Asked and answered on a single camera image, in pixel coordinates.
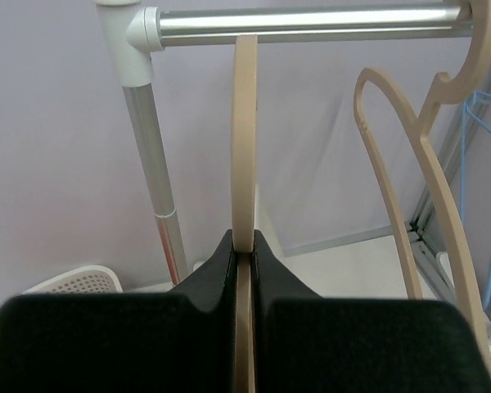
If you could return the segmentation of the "white perforated plastic basket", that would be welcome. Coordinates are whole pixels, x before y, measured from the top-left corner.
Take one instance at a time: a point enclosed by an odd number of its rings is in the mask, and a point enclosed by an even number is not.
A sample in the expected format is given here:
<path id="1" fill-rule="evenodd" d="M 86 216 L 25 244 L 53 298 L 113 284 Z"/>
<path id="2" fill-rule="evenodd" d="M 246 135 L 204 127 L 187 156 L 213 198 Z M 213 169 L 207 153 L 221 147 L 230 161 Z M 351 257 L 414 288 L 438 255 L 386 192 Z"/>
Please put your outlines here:
<path id="1" fill-rule="evenodd" d="M 92 264 L 56 275 L 14 297 L 37 294 L 105 294 L 123 293 L 115 272 L 102 265 Z"/>

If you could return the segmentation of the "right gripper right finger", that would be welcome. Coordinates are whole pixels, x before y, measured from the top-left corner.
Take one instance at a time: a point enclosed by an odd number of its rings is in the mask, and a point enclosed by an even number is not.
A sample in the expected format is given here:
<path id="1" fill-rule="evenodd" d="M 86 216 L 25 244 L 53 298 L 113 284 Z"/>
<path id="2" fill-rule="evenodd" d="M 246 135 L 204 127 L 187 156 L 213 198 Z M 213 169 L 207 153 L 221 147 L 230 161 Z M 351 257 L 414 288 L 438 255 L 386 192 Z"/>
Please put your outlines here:
<path id="1" fill-rule="evenodd" d="M 461 313 L 436 300 L 324 298 L 255 233 L 259 392 L 491 392 Z"/>

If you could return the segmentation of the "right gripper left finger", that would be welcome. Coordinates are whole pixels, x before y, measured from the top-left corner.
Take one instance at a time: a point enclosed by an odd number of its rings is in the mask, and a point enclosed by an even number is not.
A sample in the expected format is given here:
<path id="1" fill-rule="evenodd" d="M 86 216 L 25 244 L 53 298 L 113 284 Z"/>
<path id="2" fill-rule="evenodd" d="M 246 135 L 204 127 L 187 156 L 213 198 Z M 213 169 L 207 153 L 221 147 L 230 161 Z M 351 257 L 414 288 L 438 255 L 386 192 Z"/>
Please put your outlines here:
<path id="1" fill-rule="evenodd" d="M 30 294 L 0 307 L 0 392 L 232 392 L 236 253 L 167 292 Z"/>

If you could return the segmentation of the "white clothes rack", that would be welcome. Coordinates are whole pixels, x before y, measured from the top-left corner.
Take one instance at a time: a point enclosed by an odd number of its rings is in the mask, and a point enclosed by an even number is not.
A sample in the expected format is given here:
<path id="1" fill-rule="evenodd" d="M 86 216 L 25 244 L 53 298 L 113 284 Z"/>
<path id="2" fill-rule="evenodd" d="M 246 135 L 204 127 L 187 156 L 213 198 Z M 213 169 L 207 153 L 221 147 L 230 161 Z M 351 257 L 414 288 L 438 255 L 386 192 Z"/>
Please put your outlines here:
<path id="1" fill-rule="evenodd" d="M 163 11 L 142 1 L 96 2 L 124 91 L 171 278 L 187 276 L 202 241 L 216 165 L 231 152 L 236 39 L 258 38 L 256 185 L 285 251 L 393 233 L 354 119 L 359 74 L 388 75 L 419 113 L 435 75 L 455 76 L 470 48 L 468 1 L 295 1 L 284 7 Z M 398 173 L 415 196 L 426 180 L 394 108 L 374 84 L 363 113 L 390 126 Z"/>

